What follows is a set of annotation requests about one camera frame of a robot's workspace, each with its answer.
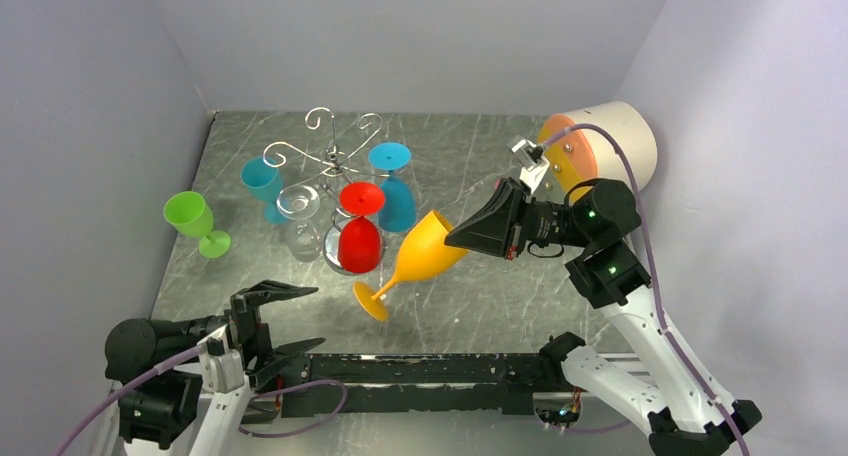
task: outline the wine glass stem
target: wine glass stem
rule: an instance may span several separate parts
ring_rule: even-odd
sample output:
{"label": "wine glass stem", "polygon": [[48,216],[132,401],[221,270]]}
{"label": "wine glass stem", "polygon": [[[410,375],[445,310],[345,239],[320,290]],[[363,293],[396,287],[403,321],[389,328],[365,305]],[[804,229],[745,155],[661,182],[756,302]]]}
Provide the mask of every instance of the wine glass stem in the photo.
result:
{"label": "wine glass stem", "polygon": [[392,289],[392,287],[394,287],[394,285],[395,285],[395,284],[397,284],[397,283],[398,283],[398,282],[397,282],[397,280],[396,280],[395,278],[392,278],[392,279],[388,280],[388,281],[386,282],[386,284],[384,284],[384,285],[383,285],[383,287],[382,287],[382,288],[380,288],[380,290],[379,290],[379,291],[377,291],[376,293],[374,293],[374,296],[371,296],[371,300],[372,300],[372,301],[377,301],[378,299],[380,299],[380,296],[382,296],[383,294],[385,294],[385,293],[386,293],[386,291],[388,291],[388,290]]}

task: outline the yellow wine glass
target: yellow wine glass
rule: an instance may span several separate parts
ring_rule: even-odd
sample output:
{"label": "yellow wine glass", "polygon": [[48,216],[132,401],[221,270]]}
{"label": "yellow wine glass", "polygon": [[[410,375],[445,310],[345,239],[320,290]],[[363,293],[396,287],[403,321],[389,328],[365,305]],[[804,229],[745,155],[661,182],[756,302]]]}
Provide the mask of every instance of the yellow wine glass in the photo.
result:
{"label": "yellow wine glass", "polygon": [[353,293],[362,309],[377,321],[388,321],[389,310],[380,296],[397,283],[435,278],[468,254],[467,249],[445,246],[445,236],[452,229],[453,225],[438,211],[427,213],[404,238],[395,272],[379,291],[375,293],[360,281],[353,284]]}

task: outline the blue wine glass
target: blue wine glass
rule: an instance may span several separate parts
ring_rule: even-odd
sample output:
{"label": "blue wine glass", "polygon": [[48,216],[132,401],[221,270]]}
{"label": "blue wine glass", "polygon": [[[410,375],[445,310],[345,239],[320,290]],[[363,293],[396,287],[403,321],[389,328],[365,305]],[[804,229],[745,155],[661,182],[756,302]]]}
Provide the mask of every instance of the blue wine glass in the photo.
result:
{"label": "blue wine glass", "polygon": [[402,233],[415,225],[415,197],[409,186],[397,177],[397,173],[411,158],[409,148],[400,143],[378,144],[368,153],[368,161],[372,166],[389,173],[388,179],[380,185],[386,195],[386,203],[377,213],[377,224],[383,231]]}
{"label": "blue wine glass", "polygon": [[277,209],[277,196],[283,189],[283,176],[277,168],[265,164],[260,156],[241,168],[241,182],[254,198],[265,203],[265,221],[282,224],[288,221]]}

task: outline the plastic wine glass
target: plastic wine glass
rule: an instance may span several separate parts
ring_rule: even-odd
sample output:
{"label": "plastic wine glass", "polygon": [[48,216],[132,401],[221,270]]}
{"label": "plastic wine glass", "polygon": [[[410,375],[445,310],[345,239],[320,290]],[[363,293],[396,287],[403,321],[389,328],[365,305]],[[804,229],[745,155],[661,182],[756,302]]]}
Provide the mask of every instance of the plastic wine glass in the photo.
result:
{"label": "plastic wine glass", "polygon": [[[344,269],[342,264],[339,262],[339,238],[341,237],[342,230],[350,221],[351,220],[349,219],[339,222],[334,220],[333,224],[327,228],[327,232],[324,233],[324,260],[327,262],[327,266],[329,266],[330,269],[342,276],[353,276],[353,274],[355,274]],[[386,254],[388,246],[386,238],[383,238],[382,235],[380,235],[380,240],[382,241],[380,245],[380,260],[382,261],[383,255]]]}
{"label": "plastic wine glass", "polygon": [[277,196],[283,189],[283,177],[279,169],[265,164],[262,156],[253,158],[241,168],[241,182],[254,198],[265,203],[266,221],[271,224],[288,221],[276,205]]}
{"label": "plastic wine glass", "polygon": [[183,191],[171,196],[162,213],[181,234],[200,238],[198,252],[204,258],[218,258],[230,249],[230,235],[213,230],[212,209],[200,193]]}
{"label": "plastic wine glass", "polygon": [[377,214],[377,224],[384,231],[401,233],[415,224],[415,198],[409,186],[397,177],[411,158],[409,148],[400,143],[381,143],[368,153],[372,166],[389,173],[388,179],[380,185],[386,195],[386,204]]}
{"label": "plastic wine glass", "polygon": [[423,281],[434,278],[450,269],[468,254],[467,249],[445,245],[445,236],[453,225],[438,211],[430,211],[406,235],[398,251],[395,271],[379,291],[367,284],[353,284],[356,300],[368,314],[378,321],[389,320],[389,310],[380,297],[397,283]]}
{"label": "plastic wine glass", "polygon": [[292,256],[302,263],[314,261],[321,254],[321,233],[309,221],[320,206],[318,191],[305,184],[289,186],[277,197],[277,209],[292,220],[284,235],[286,246]]}
{"label": "plastic wine glass", "polygon": [[365,181],[348,184],[339,193],[339,203],[345,211],[357,216],[348,221],[339,235],[339,263],[345,271],[367,273],[380,264],[383,240],[377,227],[365,216],[379,211],[385,202],[380,188]]}

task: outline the cable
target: cable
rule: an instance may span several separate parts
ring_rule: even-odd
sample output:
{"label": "cable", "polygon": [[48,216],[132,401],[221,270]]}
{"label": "cable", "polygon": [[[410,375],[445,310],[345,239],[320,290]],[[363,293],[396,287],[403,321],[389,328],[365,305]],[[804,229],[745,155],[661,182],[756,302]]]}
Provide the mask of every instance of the cable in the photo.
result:
{"label": "cable", "polygon": [[65,450],[68,449],[68,446],[71,445],[72,442],[83,432],[83,430],[88,426],[94,418],[96,418],[100,413],[106,410],[109,406],[112,405],[115,401],[123,398],[133,389],[141,386],[151,378],[159,376],[172,369],[174,366],[182,364],[190,359],[196,358],[199,354],[200,349],[197,346],[192,346],[191,348],[183,351],[182,353],[177,354],[176,356],[171,356],[170,358],[162,361],[161,363],[153,366],[149,370],[142,373],[140,376],[136,377],[129,383],[125,384],[121,387],[121,389],[115,391],[110,394],[106,399],[103,400],[100,404],[94,407],[71,431],[71,433],[62,441],[62,444],[59,446],[59,449],[53,453],[53,456],[61,456]]}
{"label": "cable", "polygon": [[566,134],[571,133],[573,131],[588,129],[590,131],[595,131],[604,137],[613,147],[616,154],[618,154],[619,159],[624,164],[624,170],[627,172],[627,178],[630,180],[630,187],[633,190],[633,197],[636,199],[636,209],[639,211],[639,216],[642,218],[642,239],[645,241],[645,253],[648,256],[648,268],[651,273],[651,281],[653,282],[654,287],[654,306],[657,311],[657,320],[660,323],[660,328],[663,333],[668,338],[669,344],[671,344],[672,349],[677,354],[677,357],[683,361],[683,365],[686,366],[686,369],[692,374],[698,384],[701,386],[701,389],[707,394],[707,397],[710,398],[718,412],[721,413],[721,417],[727,421],[727,426],[730,428],[730,432],[733,433],[733,436],[736,438],[736,441],[739,443],[739,449],[742,451],[743,456],[750,456],[750,452],[748,451],[748,445],[745,444],[745,440],[742,438],[742,432],[739,430],[739,426],[736,425],[736,421],[733,420],[733,417],[730,416],[730,412],[724,406],[722,402],[717,401],[718,395],[713,391],[710,387],[709,383],[707,383],[706,379],[701,375],[698,368],[692,363],[692,360],[689,359],[689,356],[683,351],[683,348],[680,347],[680,343],[677,342],[677,338],[675,338],[674,334],[671,331],[668,331],[668,322],[665,319],[665,309],[662,305],[662,298],[660,297],[660,283],[659,278],[657,277],[657,264],[654,260],[654,250],[651,246],[651,238],[648,235],[648,221],[645,214],[645,209],[642,206],[642,196],[639,191],[639,185],[636,184],[636,175],[633,173],[633,167],[630,166],[630,161],[627,160],[627,156],[624,154],[624,150],[621,149],[621,146],[615,141],[615,139],[610,135],[605,129],[600,126],[590,124],[590,123],[579,123],[573,126],[569,126],[557,134],[553,135],[547,141],[542,143],[542,148],[547,151],[554,143],[565,137]]}
{"label": "cable", "polygon": [[330,422],[331,419],[335,418],[336,415],[339,414],[339,412],[342,410],[342,407],[344,407],[345,401],[347,401],[347,387],[341,381],[336,381],[335,379],[319,379],[318,381],[312,381],[312,382],[309,382],[309,383],[304,383],[304,384],[300,384],[300,385],[297,385],[297,386],[292,386],[290,388],[280,389],[280,390],[277,390],[277,391],[271,391],[270,393],[258,394],[256,396],[250,398],[250,400],[254,401],[254,400],[257,400],[259,398],[270,398],[270,397],[276,396],[278,394],[293,393],[295,391],[300,391],[300,390],[303,390],[303,389],[309,389],[309,388],[314,387],[314,386],[326,386],[326,385],[337,386],[337,387],[341,388],[342,398],[341,398],[341,400],[339,400],[339,404],[336,406],[336,409],[334,409],[333,412],[331,412],[329,415],[327,415],[326,418],[322,419],[321,421],[318,421],[317,423],[312,423],[312,424],[304,426],[300,429],[295,429],[294,431],[288,431],[288,432],[285,432],[285,433],[276,433],[276,434],[254,433],[252,431],[248,431],[248,430],[244,429],[241,426],[239,426],[239,432],[242,433],[242,434],[246,434],[248,436],[252,436],[254,438],[267,438],[267,439],[287,438],[289,436],[297,436],[298,434],[303,434],[303,433],[305,433],[309,430],[312,430],[312,429],[315,429],[315,428],[318,428],[320,426],[327,424],[328,422]]}

